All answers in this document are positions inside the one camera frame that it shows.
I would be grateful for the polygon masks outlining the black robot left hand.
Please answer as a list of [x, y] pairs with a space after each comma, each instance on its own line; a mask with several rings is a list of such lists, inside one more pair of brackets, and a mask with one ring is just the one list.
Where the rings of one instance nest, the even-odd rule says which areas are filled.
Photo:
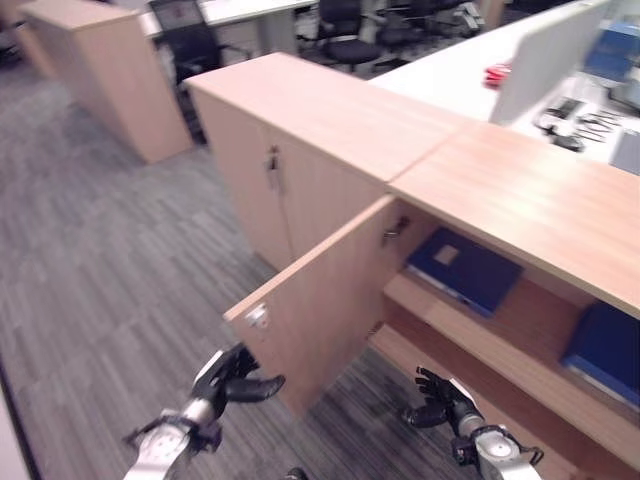
[[250, 378], [260, 364], [242, 342], [217, 351], [194, 379], [190, 397], [208, 402], [215, 418], [231, 403], [260, 403], [274, 397], [285, 385], [286, 377]]

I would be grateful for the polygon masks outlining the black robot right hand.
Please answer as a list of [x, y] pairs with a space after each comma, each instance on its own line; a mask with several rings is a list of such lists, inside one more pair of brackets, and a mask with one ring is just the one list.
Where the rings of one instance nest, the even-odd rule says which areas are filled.
[[400, 418], [409, 426], [426, 429], [448, 423], [457, 437], [467, 436], [462, 432], [465, 419], [476, 418], [482, 425], [486, 420], [467, 396], [452, 380], [447, 380], [422, 366], [416, 367], [414, 379], [424, 396], [424, 404], [416, 408], [405, 408]]

